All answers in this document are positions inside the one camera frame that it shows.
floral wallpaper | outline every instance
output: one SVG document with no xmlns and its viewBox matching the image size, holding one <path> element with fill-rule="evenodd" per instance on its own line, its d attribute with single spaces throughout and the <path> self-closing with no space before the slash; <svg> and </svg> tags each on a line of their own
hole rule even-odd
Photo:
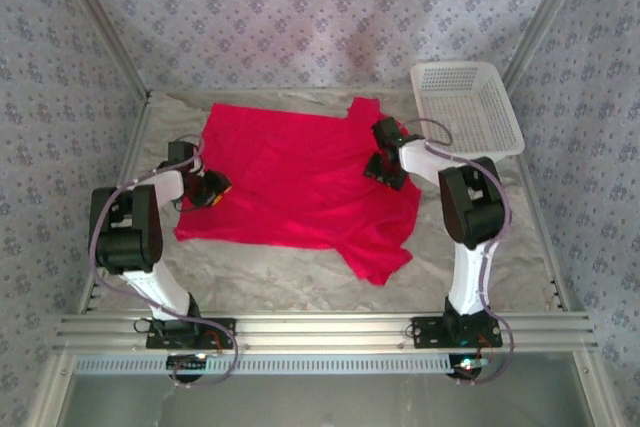
<svg viewBox="0 0 640 427">
<path fill-rule="evenodd" d="M 138 101 L 76 0 L 0 0 L 0 425 L 28 414 L 87 276 L 92 188 L 115 182 Z"/>
<path fill-rule="evenodd" d="M 421 60 L 506 68 L 540 0 L 101 0 L 149 90 L 396 86 Z"/>
<path fill-rule="evenodd" d="M 566 281 L 640 425 L 640 0 L 567 0 L 512 103 Z"/>
</svg>

white cloth surface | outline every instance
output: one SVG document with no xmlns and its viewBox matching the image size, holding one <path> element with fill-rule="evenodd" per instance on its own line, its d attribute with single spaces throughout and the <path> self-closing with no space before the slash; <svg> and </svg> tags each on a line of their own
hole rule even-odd
<svg viewBox="0 0 640 427">
<path fill-rule="evenodd" d="M 135 174 L 144 173 L 164 160 L 168 141 L 187 133 L 199 134 L 214 102 L 345 116 L 355 95 L 380 99 L 382 111 L 398 120 L 417 115 L 411 92 L 154 93 L 147 107 L 148 120 L 141 133 Z M 516 162 L 505 159 L 498 164 L 498 171 L 514 216 L 508 238 L 494 257 L 489 289 L 491 305 L 502 312 L 555 309 L 543 246 Z M 441 311 L 453 277 L 453 243 L 444 229 L 437 188 L 421 179 L 413 180 L 424 192 L 416 228 L 405 244 L 414 259 L 384 287 L 358 280 L 340 255 L 331 250 L 211 240 L 178 242 L 172 229 L 179 214 L 170 205 L 161 212 L 164 260 L 203 311 Z M 118 278 L 108 280 L 123 285 Z M 100 310 L 122 310 L 144 304 L 102 292 L 97 306 Z"/>
</svg>

mesh basket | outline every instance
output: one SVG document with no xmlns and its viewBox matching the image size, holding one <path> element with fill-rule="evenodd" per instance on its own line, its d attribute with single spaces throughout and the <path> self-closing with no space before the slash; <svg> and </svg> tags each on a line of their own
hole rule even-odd
<svg viewBox="0 0 640 427">
<path fill-rule="evenodd" d="M 487 62 L 429 62 L 411 69 L 420 117 L 446 125 L 450 147 L 464 158 L 494 162 L 524 150 L 524 139 L 498 70 Z M 428 139 L 447 141 L 438 126 L 422 123 Z"/>
</svg>

patterned wallpaper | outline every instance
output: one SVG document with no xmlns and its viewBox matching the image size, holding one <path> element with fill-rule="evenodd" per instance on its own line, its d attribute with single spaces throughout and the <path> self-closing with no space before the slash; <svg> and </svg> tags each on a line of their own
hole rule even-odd
<svg viewBox="0 0 640 427">
<path fill-rule="evenodd" d="M 567 0 L 512 103 L 567 284 L 640 425 L 640 0 Z"/>
<path fill-rule="evenodd" d="M 137 101 L 76 0 L 0 0 L 0 425 L 22 425 L 86 279 L 91 189 Z"/>
<path fill-rule="evenodd" d="M 101 0 L 150 90 L 395 86 L 420 60 L 503 71 L 540 0 Z"/>
</svg>

red t-shirt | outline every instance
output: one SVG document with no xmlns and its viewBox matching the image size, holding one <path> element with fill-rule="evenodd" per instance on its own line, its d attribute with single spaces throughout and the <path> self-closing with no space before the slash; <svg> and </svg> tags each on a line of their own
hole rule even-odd
<svg viewBox="0 0 640 427">
<path fill-rule="evenodd" d="M 363 175 L 382 118 L 378 100 L 359 97 L 346 118 L 215 104 L 203 162 L 233 188 L 212 208 L 182 213 L 176 237 L 336 249 L 358 278 L 383 285 L 412 258 L 402 244 L 420 191 Z"/>
</svg>

